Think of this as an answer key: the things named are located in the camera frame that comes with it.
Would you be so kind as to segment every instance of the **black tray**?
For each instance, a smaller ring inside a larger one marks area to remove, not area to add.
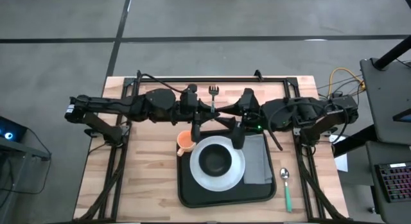
[[[201,132],[201,140],[212,135],[221,135],[228,137],[229,130],[215,130]],[[256,133],[246,133],[246,135],[255,135]],[[214,192],[204,189],[199,185],[190,171],[190,156],[191,153],[185,153],[181,157],[177,157],[177,184],[178,194],[181,204],[189,208],[210,207],[217,205],[231,205],[248,202],[264,202],[271,199],[276,192],[275,176],[271,162],[270,150],[267,144],[267,137],[263,134],[268,163],[272,171],[272,183],[265,185],[246,185],[243,179],[238,182],[233,188]]]

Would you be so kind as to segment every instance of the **wooden table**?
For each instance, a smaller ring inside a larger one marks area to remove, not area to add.
[[[301,96],[316,98],[317,90],[314,77],[296,77]],[[123,79],[124,77],[107,78],[103,97],[119,98]],[[170,85],[182,90],[186,88],[187,83],[171,83]],[[197,83],[197,85],[198,97],[205,103],[211,102],[208,86],[218,85],[220,87],[220,93],[215,98],[217,107],[235,103],[245,87],[254,90],[260,104],[267,100],[284,97],[282,83]],[[158,83],[142,83],[140,94],[159,87],[163,86]],[[108,124],[115,125],[116,116],[100,114],[100,117]],[[216,130],[222,127],[216,121],[209,121],[203,124],[201,129]],[[189,209],[183,206],[177,196],[175,139],[179,132],[190,128],[191,125],[187,123],[179,123],[176,126],[172,126],[170,123],[153,124],[151,121],[133,123],[119,202],[118,221],[306,221],[304,198],[290,132],[275,133],[284,151],[279,151],[271,138],[268,138],[275,180],[277,181],[277,192],[273,199],[267,202],[199,209]],[[91,149],[101,143],[103,143],[102,139],[93,140]],[[338,211],[348,217],[331,146],[326,142],[320,143],[317,145],[317,152],[314,156],[320,187]],[[100,148],[88,157],[74,218],[84,214],[103,189],[110,153],[109,148],[108,146]],[[279,170],[282,167],[286,167],[290,171],[288,185],[292,197],[292,213],[286,212],[284,186],[279,176]],[[314,216],[318,217],[311,189],[310,196]],[[111,210],[111,199],[112,195],[109,196],[107,213],[110,213]]]

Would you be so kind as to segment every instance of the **gray napkin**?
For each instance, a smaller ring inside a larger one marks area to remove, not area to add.
[[[269,184],[272,181],[263,134],[245,136],[244,184]]]

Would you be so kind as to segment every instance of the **fork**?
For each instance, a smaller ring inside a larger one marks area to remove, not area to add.
[[[218,91],[220,89],[218,86],[210,86],[208,87],[208,93],[211,95],[211,112],[215,112],[215,106],[214,106],[214,97],[218,95]]]

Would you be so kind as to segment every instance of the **blue light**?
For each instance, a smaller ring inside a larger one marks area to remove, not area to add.
[[[6,139],[10,140],[11,138],[13,138],[13,134],[12,133],[6,133],[4,135],[4,137],[6,137]]]

